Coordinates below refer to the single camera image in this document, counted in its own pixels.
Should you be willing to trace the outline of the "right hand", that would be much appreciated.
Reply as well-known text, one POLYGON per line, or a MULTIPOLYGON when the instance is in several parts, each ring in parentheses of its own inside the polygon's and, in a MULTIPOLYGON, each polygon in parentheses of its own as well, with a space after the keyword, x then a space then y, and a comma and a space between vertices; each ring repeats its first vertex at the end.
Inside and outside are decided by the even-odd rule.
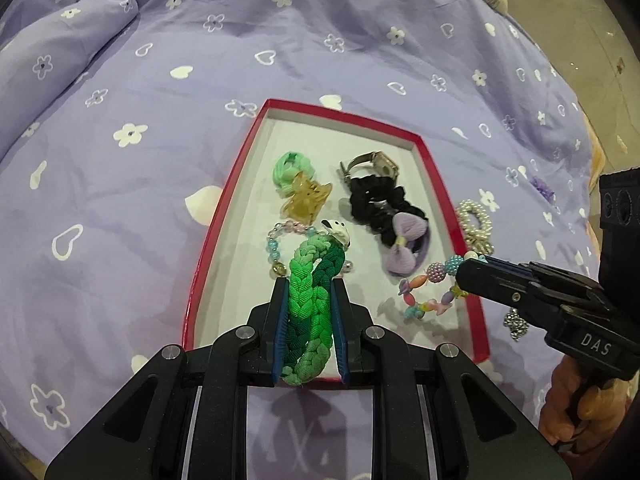
POLYGON ((550 444, 574 441, 576 453, 596 448, 608 440, 626 415, 629 406, 630 382, 614 379, 612 385, 601 389, 590 387, 582 396, 577 391, 582 385, 578 363, 564 356, 551 376, 540 412, 538 429, 550 444), (579 431, 568 417, 570 402, 578 400, 577 416, 584 424, 579 431))

